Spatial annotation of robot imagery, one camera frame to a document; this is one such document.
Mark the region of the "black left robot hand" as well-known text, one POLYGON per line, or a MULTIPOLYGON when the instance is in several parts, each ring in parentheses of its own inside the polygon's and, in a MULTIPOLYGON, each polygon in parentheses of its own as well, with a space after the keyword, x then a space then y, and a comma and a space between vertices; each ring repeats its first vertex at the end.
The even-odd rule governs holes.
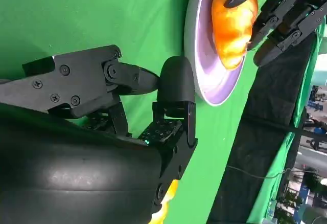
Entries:
POLYGON ((266 0, 256 18, 248 49, 258 44, 253 62, 264 66, 300 44, 326 16, 326 0, 266 0))

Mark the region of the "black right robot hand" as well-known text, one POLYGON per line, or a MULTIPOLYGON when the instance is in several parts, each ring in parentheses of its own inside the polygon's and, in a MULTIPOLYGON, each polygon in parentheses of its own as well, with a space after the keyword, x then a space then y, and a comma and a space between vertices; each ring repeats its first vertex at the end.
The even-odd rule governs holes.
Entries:
POLYGON ((193 72, 122 63, 115 45, 1 81, 1 223, 149 223, 197 146, 193 72))

